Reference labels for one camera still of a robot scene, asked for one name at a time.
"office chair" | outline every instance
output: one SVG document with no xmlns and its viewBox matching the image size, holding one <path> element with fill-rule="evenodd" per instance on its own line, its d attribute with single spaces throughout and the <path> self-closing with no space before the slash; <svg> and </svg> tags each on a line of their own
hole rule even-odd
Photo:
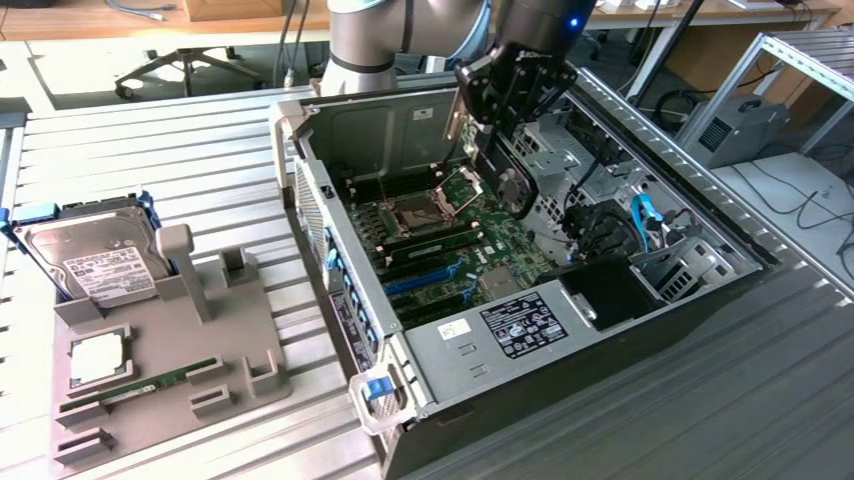
<svg viewBox="0 0 854 480">
<path fill-rule="evenodd" d="M 258 72 L 254 72 L 249 68 L 235 65 L 234 63 L 225 62 L 223 60 L 206 55 L 205 52 L 214 48 L 217 47 L 179 48 L 178 50 L 163 56 L 158 55 L 157 50 L 146 51 L 149 62 L 141 65 L 133 72 L 116 78 L 115 92 L 119 98 L 123 98 L 124 100 L 130 100 L 131 98 L 134 98 L 134 89 L 123 85 L 127 80 L 139 78 L 147 73 L 154 72 L 161 67 L 173 65 L 175 62 L 182 62 L 182 70 L 185 72 L 185 96 L 193 97 L 191 77 L 195 72 L 193 62 L 195 62 L 197 60 L 207 63 L 213 67 L 222 68 L 223 70 L 243 75 L 245 77 L 250 77 L 253 79 L 253 88 L 255 90 L 261 90 L 262 88 L 265 88 L 265 79 Z M 229 60 L 238 60 L 241 58 L 241 55 L 235 53 L 234 47 L 226 47 L 226 58 L 229 58 Z"/>
</svg>

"pcie slot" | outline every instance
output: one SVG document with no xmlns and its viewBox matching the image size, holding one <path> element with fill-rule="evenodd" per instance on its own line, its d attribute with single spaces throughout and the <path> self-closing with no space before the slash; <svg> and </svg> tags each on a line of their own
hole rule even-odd
<svg viewBox="0 0 854 480">
<path fill-rule="evenodd" d="M 433 285 L 435 283 L 446 282 L 451 280 L 457 275 L 457 271 L 459 270 L 459 266 L 463 264 L 463 257 L 457 260 L 454 265 L 449 265 L 433 272 L 426 273 L 425 275 L 419 275 L 418 277 L 410 278 L 407 280 L 402 280 L 401 282 L 393 283 L 386 286 L 386 295 L 401 295 L 402 293 L 411 292 L 417 288 L 426 287 L 427 285 Z"/>
</svg>

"warning label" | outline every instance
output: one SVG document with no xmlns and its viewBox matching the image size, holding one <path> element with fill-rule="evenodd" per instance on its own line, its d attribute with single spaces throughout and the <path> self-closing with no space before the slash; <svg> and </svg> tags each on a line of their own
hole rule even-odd
<svg viewBox="0 0 854 480">
<path fill-rule="evenodd" d="M 155 286 L 137 247 L 74 258 L 63 264 L 95 302 Z"/>
<path fill-rule="evenodd" d="M 481 316 L 510 358 L 519 358 L 569 336 L 537 292 L 483 310 Z"/>
</svg>

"hard drive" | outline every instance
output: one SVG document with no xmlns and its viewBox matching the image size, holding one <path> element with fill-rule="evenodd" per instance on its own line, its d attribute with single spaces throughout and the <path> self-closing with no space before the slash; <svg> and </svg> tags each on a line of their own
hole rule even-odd
<svg viewBox="0 0 854 480">
<path fill-rule="evenodd" d="M 20 208 L 11 223 L 3 220 L 0 229 L 51 278 L 63 301 L 90 297 L 99 307 L 116 307 L 154 297 L 154 282 L 173 274 L 155 245 L 159 221 L 146 193 L 62 209 Z"/>
</svg>

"power supply label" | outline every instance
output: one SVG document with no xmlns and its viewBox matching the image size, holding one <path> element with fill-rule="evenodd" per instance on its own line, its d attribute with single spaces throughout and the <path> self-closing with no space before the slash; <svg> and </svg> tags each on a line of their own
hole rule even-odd
<svg viewBox="0 0 854 480">
<path fill-rule="evenodd" d="M 341 323 L 342 330 L 345 331 L 345 337 L 347 338 L 350 353 L 353 354 L 357 362 L 357 368 L 361 372 L 365 372 L 374 366 L 374 359 L 369 352 L 369 346 L 362 340 L 362 334 L 359 333 L 359 321 L 350 309 L 350 303 L 347 302 L 347 295 L 345 295 L 345 292 L 331 293 L 330 302 L 333 302 L 333 309 L 335 310 L 338 323 Z"/>
<path fill-rule="evenodd" d="M 569 336 L 537 292 L 483 310 L 481 316 L 510 358 L 519 358 Z"/>
</svg>

